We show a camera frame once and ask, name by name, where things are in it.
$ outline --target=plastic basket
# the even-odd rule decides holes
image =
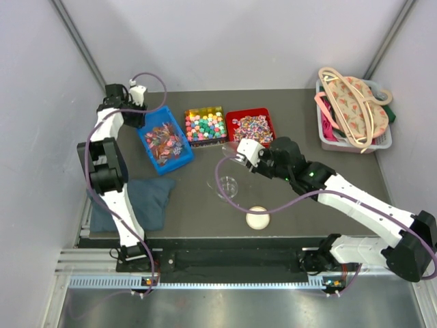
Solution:
[[[234,129],[238,128],[238,125],[232,123],[232,120],[236,118],[237,120],[241,120],[245,116],[259,116],[264,115],[266,116],[266,120],[268,123],[268,126],[270,127],[270,131],[272,132],[272,138],[273,140],[276,139],[276,134],[274,133],[272,120],[270,119],[270,114],[268,113],[267,108],[254,108],[254,109],[243,109],[242,111],[230,111],[226,114],[226,125],[227,125],[227,133],[229,135],[229,141],[235,141],[234,140]],[[264,147],[268,147],[270,145],[269,143],[263,143]]]
[[[146,142],[145,135],[148,132],[151,132],[153,128],[162,126],[163,123],[171,123],[173,125],[175,134],[177,134],[178,137],[180,138],[182,144],[182,151],[179,155],[173,156],[172,158],[168,159],[165,162],[165,164],[162,165],[158,163],[154,158],[154,155],[152,154],[149,145]],[[194,159],[194,154],[193,151],[191,150],[190,145],[188,144],[188,140],[185,138],[184,133],[182,132],[175,118],[171,114],[168,106],[164,106],[160,108],[158,111],[154,111],[153,113],[147,113],[145,115],[145,126],[143,126],[142,128],[138,128],[137,133],[139,135],[139,138],[143,142],[147,155],[150,157],[153,166],[155,167],[156,171],[160,176],[170,171],[173,171],[191,162]]]
[[[199,115],[202,118],[203,116],[208,116],[209,114],[216,115],[216,113],[218,113],[218,112],[221,114],[221,117],[224,120],[225,114],[223,113],[223,109],[221,106],[190,109],[190,110],[185,112],[185,119],[187,117],[189,118],[191,116],[196,116],[196,115]],[[224,131],[223,131],[222,135],[225,135],[224,137],[214,137],[212,139],[189,141],[190,146],[193,148],[196,148],[196,147],[213,146],[213,145],[225,143],[227,141],[226,122],[223,121],[223,124],[224,124],[223,125]],[[186,128],[186,129],[187,129],[187,133],[185,135],[188,137],[189,128]]]
[[[381,87],[373,82],[368,80],[363,80],[364,83],[366,83],[370,88],[374,96],[377,96],[380,93]],[[315,92],[318,93],[321,91],[322,82],[320,80],[317,80],[315,83]],[[352,146],[350,143],[347,143],[345,141],[329,141],[326,140],[326,138],[323,136],[323,130],[322,130],[322,110],[319,106],[317,106],[317,120],[318,120],[318,127],[319,127],[319,138],[322,142],[322,148],[325,150],[332,150],[336,152],[355,152],[360,153],[361,149]],[[379,137],[375,138],[375,144],[372,144],[364,151],[365,154],[369,154],[371,152],[374,152],[378,149],[387,149],[391,146],[391,132],[390,132],[390,126],[387,126],[387,129],[385,130],[385,133],[380,135]]]

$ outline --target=red tray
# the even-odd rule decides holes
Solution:
[[[234,141],[234,129],[238,128],[237,124],[232,123],[232,120],[236,118],[237,120],[241,120],[244,116],[266,116],[267,123],[270,127],[270,131],[272,131],[273,139],[276,139],[276,135],[274,133],[272,120],[270,119],[270,114],[268,113],[267,108],[254,108],[254,109],[243,109],[242,111],[230,111],[226,114],[225,121],[227,126],[227,134],[229,135],[229,141]],[[263,143],[264,147],[268,147],[270,143]]]

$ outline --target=dark blue cloth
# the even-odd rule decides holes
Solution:
[[[176,181],[170,178],[131,180],[128,182],[128,196],[137,221],[144,230],[156,231],[164,228],[165,207],[170,191]],[[91,232],[117,231],[112,216],[91,198]]]

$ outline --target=candy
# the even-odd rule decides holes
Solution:
[[[172,123],[163,123],[162,126],[154,127],[144,137],[152,156],[160,166],[165,165],[169,159],[176,159],[183,148],[182,140],[176,134]]]
[[[234,128],[234,140],[240,141],[243,138],[253,139],[261,144],[269,143],[273,140],[273,134],[270,130],[266,116],[246,116],[241,120],[232,120],[238,128]]]

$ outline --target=pink bag handle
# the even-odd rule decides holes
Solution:
[[[332,125],[333,128],[340,130],[339,125],[334,121],[329,110],[326,108],[326,105],[323,102],[322,97],[326,97],[326,94],[324,92],[319,92],[318,94],[316,94],[314,96],[314,100],[317,103],[317,105],[320,107],[320,109],[322,110],[322,113],[325,115],[326,119],[330,122],[330,125]]]

